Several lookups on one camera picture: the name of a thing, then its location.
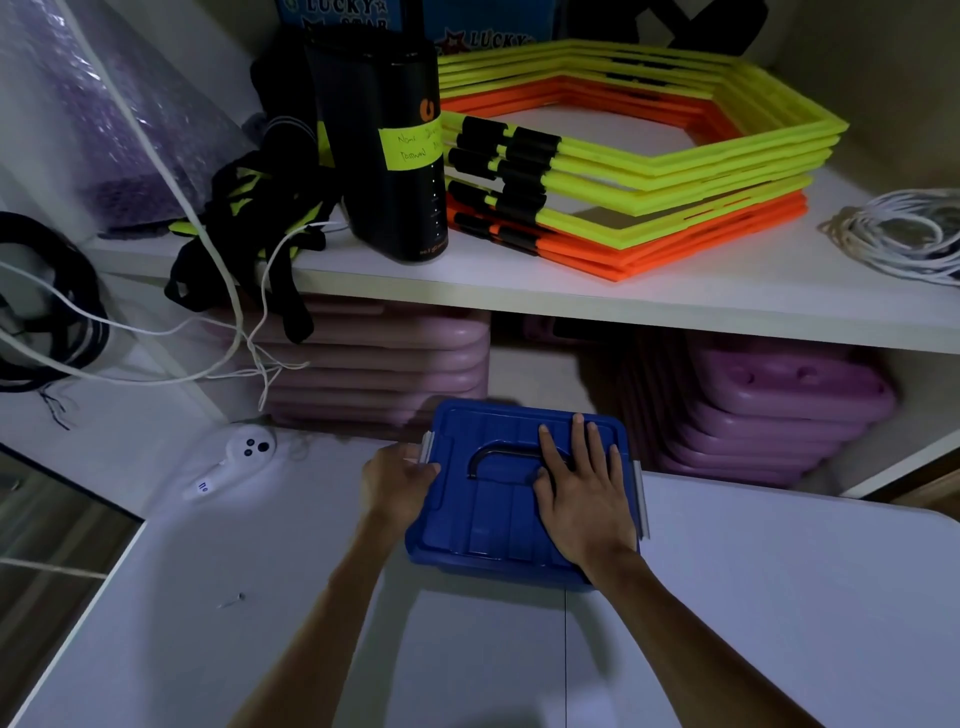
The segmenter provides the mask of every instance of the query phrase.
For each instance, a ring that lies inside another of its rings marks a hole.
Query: orange logo
[[[420,102],[420,118],[423,119],[424,122],[432,121],[436,113],[437,110],[434,109],[434,104],[430,99],[423,99],[423,101]]]

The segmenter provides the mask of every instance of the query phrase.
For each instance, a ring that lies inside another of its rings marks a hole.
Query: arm
[[[557,549],[578,565],[623,619],[684,728],[819,726],[802,708],[669,593],[636,552],[636,529],[613,446],[608,470],[596,425],[573,418],[576,472],[540,428],[543,459],[534,484],[540,517]]]
[[[440,466],[408,462],[420,446],[394,445],[363,469],[367,511],[279,662],[247,698],[229,728],[325,728],[333,723],[373,587],[394,546],[416,520]]]

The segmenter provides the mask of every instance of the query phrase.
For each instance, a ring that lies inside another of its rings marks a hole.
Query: black cylindrical container
[[[416,262],[446,248],[433,45],[359,24],[314,27],[307,58],[353,232]]]

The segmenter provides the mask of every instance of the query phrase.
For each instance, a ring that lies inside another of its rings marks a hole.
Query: blue plastic storage box
[[[540,522],[533,482],[543,465],[537,428],[550,428],[564,459],[570,456],[573,413],[475,400],[446,400],[424,438],[429,462],[440,463],[420,517],[407,530],[416,564],[544,587],[592,589],[583,572],[550,541]],[[642,535],[642,489],[636,486],[627,431],[613,417],[586,415],[604,449],[616,443],[636,532]]]

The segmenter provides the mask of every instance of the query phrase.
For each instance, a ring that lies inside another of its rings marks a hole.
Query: stack of pink step platforms
[[[794,485],[891,415],[896,397],[849,347],[639,328],[620,373],[646,470]]]
[[[266,411],[278,422],[428,425],[442,400],[487,396],[489,311],[334,296],[304,302],[314,332],[302,344],[287,341],[273,315],[256,335],[280,361],[311,363],[270,388]]]

